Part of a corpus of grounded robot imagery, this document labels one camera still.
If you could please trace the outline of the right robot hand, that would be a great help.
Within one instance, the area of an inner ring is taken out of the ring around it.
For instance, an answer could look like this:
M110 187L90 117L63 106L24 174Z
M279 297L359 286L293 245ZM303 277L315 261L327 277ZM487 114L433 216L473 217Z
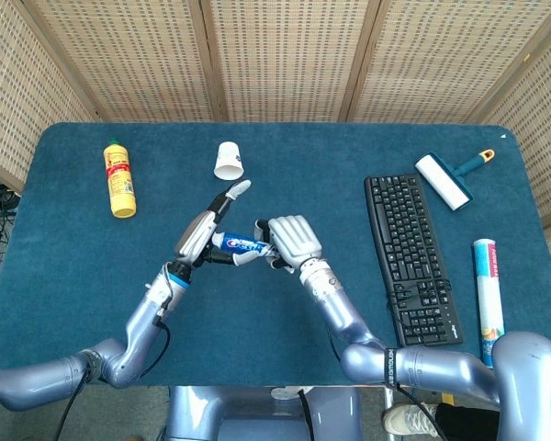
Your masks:
M301 215L256 220L254 238L269 243L277 256L266 258L273 269L293 273L310 259L321 258L322 245L308 221Z

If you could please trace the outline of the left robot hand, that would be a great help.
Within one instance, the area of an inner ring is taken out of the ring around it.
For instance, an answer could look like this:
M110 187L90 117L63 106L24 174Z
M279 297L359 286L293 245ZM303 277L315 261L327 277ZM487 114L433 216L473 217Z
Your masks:
M226 216L231 203L251 186L249 179L239 180L217 194L209 206L199 213L188 225L174 249L174 261L169 265L171 272L191 271L205 262L242 266L257 258L258 251L221 251L212 242L216 229Z

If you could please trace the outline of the toothpaste tube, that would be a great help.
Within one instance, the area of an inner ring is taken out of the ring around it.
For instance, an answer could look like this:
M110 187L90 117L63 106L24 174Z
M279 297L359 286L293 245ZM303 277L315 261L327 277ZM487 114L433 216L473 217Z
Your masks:
M260 256L277 256L272 244L232 232L214 232L211 242L220 250L234 254L257 252Z

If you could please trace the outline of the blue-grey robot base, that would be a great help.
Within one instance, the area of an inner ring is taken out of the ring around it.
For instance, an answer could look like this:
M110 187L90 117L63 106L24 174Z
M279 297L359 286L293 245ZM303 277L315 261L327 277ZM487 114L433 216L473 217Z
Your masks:
M364 441L358 389L173 386L162 441Z

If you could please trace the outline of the white paper cup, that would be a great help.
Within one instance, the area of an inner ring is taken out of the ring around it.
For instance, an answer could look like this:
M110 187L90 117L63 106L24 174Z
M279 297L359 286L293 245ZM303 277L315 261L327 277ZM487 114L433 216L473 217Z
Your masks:
M219 145L214 176L221 180L234 181L242 177L244 169L239 145L234 141L224 141Z

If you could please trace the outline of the yellow plastic bottle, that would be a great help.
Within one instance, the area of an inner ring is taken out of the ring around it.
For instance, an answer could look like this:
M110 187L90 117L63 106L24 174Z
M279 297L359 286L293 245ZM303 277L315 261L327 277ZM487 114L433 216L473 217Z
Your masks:
M117 139L111 139L103 151L110 209L114 217L127 219L137 212L129 153Z

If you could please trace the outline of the black computer keyboard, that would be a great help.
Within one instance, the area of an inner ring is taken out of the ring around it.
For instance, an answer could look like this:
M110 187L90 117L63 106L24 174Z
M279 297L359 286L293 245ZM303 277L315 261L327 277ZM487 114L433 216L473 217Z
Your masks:
M365 200L387 305L398 342L464 342L452 286L416 174L364 180Z

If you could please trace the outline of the woven folding screen panel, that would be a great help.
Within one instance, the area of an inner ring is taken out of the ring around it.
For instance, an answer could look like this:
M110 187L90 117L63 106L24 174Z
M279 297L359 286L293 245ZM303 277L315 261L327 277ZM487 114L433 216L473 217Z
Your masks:
M0 181L21 191L43 131L93 118L15 1L0 0Z
M92 120L229 120L215 0L13 3Z
M516 136L551 254L551 12L468 120Z
M381 0L350 122L464 122L551 17L551 0Z
M354 119L391 0L186 0L210 118Z

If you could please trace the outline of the white printed wrapped roll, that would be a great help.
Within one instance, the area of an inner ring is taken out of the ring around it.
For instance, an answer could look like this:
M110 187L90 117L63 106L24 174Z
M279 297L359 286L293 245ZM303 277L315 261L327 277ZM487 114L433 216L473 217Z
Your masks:
M478 239L473 242L473 252L482 360L493 368L493 347L505 334L496 243L492 239Z

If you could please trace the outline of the white sneaker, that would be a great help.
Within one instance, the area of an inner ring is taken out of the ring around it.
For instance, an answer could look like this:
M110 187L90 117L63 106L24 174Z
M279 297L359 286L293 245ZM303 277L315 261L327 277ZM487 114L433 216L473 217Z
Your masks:
M434 417L437 404L423 403L423 411L416 404L396 404L383 416L384 429L393 435L430 435L437 437L438 433L429 416Z

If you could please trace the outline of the black trouser leg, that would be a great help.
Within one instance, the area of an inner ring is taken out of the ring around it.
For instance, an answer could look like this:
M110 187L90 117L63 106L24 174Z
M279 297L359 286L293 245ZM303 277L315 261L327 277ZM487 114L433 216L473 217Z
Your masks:
M497 441L497 411L439 403L434 419L449 441Z

